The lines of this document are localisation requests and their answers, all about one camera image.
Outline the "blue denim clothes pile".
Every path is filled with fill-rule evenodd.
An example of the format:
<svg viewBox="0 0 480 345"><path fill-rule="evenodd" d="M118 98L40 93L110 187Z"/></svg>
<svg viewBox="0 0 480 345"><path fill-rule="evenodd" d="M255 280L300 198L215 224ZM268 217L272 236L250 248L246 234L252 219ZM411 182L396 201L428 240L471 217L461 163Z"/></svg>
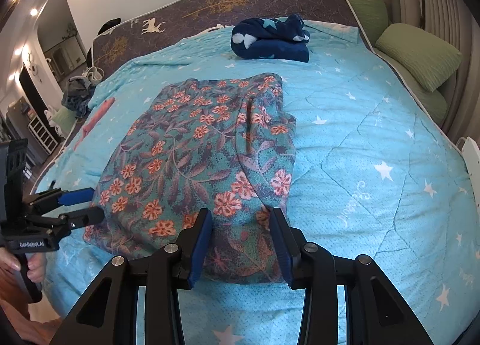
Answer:
<svg viewBox="0 0 480 345"><path fill-rule="evenodd" d="M96 86L84 76L74 76L67 82L61 104L75 113L77 118L89 114L89 101L95 93Z"/></svg>

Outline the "white small shelf rack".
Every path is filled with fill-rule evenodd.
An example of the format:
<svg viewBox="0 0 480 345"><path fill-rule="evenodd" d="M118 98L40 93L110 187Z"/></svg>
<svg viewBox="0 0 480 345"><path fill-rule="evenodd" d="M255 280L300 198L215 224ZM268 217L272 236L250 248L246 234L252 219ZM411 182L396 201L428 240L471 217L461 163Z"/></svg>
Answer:
<svg viewBox="0 0 480 345"><path fill-rule="evenodd" d="M59 143L37 115L28 123L28 129L49 155L55 151Z"/></svg>

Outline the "white cat figurine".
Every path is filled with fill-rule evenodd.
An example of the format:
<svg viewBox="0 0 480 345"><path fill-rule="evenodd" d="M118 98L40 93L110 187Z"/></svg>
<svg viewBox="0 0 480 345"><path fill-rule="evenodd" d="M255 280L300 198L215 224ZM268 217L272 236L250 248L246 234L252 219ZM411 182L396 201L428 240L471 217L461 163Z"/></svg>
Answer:
<svg viewBox="0 0 480 345"><path fill-rule="evenodd" d="M44 110L44 115L46 116L49 126L55 130L57 135L62 135L61 128L56 122L53 121L53 118L56 115L56 113L57 113L57 110L55 110L55 108L52 106L47 106L47 108Z"/></svg>

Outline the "arched wall mirror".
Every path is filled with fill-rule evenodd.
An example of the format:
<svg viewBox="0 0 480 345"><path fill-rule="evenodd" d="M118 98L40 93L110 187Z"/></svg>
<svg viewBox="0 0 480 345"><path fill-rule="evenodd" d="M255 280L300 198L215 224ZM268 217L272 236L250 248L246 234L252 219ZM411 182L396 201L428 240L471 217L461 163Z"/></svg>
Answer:
<svg viewBox="0 0 480 345"><path fill-rule="evenodd" d="M49 70L62 91L87 67L86 51L67 0L48 0L37 22L37 37Z"/></svg>

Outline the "white power strip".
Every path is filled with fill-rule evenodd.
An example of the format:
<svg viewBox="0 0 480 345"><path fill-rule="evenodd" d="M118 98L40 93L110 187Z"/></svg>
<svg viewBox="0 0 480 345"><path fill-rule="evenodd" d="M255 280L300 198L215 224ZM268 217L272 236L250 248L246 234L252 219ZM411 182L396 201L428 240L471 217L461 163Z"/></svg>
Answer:
<svg viewBox="0 0 480 345"><path fill-rule="evenodd" d="M471 137L461 137L457 141L457 148L464 158L470 182L473 188L473 194L479 211L480 204L480 150L477 142Z"/></svg>

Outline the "light blue star quilt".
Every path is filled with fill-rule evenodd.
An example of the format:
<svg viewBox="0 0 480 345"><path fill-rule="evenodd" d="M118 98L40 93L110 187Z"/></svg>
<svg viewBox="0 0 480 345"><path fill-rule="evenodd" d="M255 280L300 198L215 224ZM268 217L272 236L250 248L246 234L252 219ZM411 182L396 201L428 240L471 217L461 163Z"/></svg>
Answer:
<svg viewBox="0 0 480 345"><path fill-rule="evenodd" d="M277 74L283 109L295 118L293 180L282 209L289 224L335 256L371 256L430 339L452 344L479 313L479 215L464 159L357 28L310 21L307 29L305 63L242 59L231 50L230 28L131 59L97 86L89 105L115 103L39 187L95 189L134 121L169 85ZM122 255L87 243L85 231L48 257L44 292L61 316ZM188 344L294 344L298 336L303 293L282 276L233 283L202 271L179 299Z"/></svg>

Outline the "floral teal shirt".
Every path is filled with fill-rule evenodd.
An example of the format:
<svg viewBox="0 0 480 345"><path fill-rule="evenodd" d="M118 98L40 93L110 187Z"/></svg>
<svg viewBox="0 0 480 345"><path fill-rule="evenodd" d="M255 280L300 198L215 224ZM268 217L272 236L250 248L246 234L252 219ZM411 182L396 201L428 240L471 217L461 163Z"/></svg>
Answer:
<svg viewBox="0 0 480 345"><path fill-rule="evenodd" d="M205 209L213 221L207 277L279 282L269 213L287 206L294 134L277 74L165 87L106 164L92 199L105 218L86 228L84 240L147 257Z"/></svg>

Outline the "green pillow front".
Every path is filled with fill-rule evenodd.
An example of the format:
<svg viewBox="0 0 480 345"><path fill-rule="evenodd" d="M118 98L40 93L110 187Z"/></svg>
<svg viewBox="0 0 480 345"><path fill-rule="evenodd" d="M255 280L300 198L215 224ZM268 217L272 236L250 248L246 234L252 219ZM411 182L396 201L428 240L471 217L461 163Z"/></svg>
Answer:
<svg viewBox="0 0 480 345"><path fill-rule="evenodd" d="M406 23L392 23L375 47L401 63L430 93L443 85L462 62L462 53L456 47Z"/></svg>

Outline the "black garment behind mattress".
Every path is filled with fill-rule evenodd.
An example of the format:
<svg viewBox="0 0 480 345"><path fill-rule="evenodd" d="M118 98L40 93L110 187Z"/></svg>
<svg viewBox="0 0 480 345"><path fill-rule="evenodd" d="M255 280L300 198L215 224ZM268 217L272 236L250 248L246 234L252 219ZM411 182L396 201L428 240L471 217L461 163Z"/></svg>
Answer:
<svg viewBox="0 0 480 345"><path fill-rule="evenodd" d="M106 23L101 26L101 28L98 30L97 35L103 34L103 32L106 32L116 26L118 26L121 23L121 18L115 18L115 19L110 19L109 21L106 21Z"/></svg>

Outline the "green pillow back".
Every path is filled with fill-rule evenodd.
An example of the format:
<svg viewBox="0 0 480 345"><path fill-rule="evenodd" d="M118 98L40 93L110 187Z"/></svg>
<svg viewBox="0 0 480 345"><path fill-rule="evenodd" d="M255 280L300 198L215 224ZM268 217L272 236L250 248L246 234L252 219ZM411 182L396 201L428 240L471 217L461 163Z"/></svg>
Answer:
<svg viewBox="0 0 480 345"><path fill-rule="evenodd" d="M383 0L348 0L368 40L374 46L389 26L386 4Z"/></svg>

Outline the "beige curtain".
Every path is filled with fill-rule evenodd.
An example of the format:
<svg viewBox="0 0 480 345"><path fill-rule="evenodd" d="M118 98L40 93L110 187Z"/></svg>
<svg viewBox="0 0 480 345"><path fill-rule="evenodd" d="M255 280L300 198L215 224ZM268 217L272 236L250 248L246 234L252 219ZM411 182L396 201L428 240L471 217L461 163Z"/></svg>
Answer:
<svg viewBox="0 0 480 345"><path fill-rule="evenodd" d="M464 0L386 0L395 22L418 26L456 47L462 62L439 92L448 109L440 127L454 142L479 140L479 23Z"/></svg>

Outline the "green pillow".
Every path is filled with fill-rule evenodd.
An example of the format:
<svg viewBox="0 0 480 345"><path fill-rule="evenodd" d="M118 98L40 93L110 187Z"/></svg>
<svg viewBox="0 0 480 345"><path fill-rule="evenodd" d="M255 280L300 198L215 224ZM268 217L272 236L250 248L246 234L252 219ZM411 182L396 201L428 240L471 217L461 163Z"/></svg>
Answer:
<svg viewBox="0 0 480 345"><path fill-rule="evenodd" d="M374 46L389 26L386 4L383 0L348 0L368 40Z"/></svg>
<svg viewBox="0 0 480 345"><path fill-rule="evenodd" d="M375 47L401 63L430 93L443 85L462 62L462 53L456 47L406 23L392 23Z"/></svg>

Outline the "navy star blanket bundle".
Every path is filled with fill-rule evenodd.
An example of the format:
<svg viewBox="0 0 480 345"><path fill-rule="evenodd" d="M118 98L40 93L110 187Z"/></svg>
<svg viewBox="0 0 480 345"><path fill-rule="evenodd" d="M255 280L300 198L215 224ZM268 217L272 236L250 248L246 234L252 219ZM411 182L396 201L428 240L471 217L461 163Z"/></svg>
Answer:
<svg viewBox="0 0 480 345"><path fill-rule="evenodd" d="M232 30L230 46L243 59L285 59L308 62L310 34L293 14L285 19L250 18Z"/></svg>

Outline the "folded pink garment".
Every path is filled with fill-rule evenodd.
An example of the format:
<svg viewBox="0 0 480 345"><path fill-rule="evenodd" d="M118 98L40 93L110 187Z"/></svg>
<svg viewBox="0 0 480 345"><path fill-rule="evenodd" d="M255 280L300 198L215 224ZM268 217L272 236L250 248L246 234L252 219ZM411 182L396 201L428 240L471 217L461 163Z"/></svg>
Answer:
<svg viewBox="0 0 480 345"><path fill-rule="evenodd" d="M95 125L103 118L103 116L108 112L108 110L112 107L115 103L116 99L114 97L110 97L107 100L103 101L101 106L95 112L93 117L87 122L81 129L80 139L75 143L73 149L76 150L79 144L86 138L87 135L93 130Z"/></svg>

